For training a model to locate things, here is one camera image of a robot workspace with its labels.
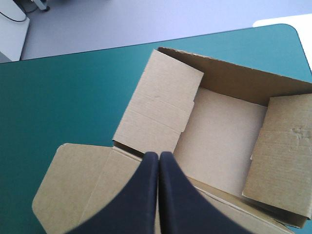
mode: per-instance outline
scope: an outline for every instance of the box flap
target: box flap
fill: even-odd
[[[113,140],[145,153],[173,152],[203,73],[154,50]]]
[[[33,200],[34,214],[47,233],[65,233],[109,203],[139,162],[111,147],[61,145]]]
[[[312,84],[215,58],[169,48],[158,48],[202,72],[201,87],[216,93],[268,106],[270,97],[312,93]]]
[[[312,94],[273,97],[243,195],[312,217]]]
[[[189,180],[213,206],[251,233],[293,234],[287,227],[271,218],[271,214],[266,214],[247,201],[197,180]]]

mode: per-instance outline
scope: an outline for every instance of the open cardboard box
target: open cardboard box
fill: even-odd
[[[200,193],[239,225],[292,233],[283,224],[301,228],[312,215],[309,93],[307,82],[159,48],[114,147],[60,146],[33,211],[47,233],[64,233],[118,194],[144,152],[171,151]]]

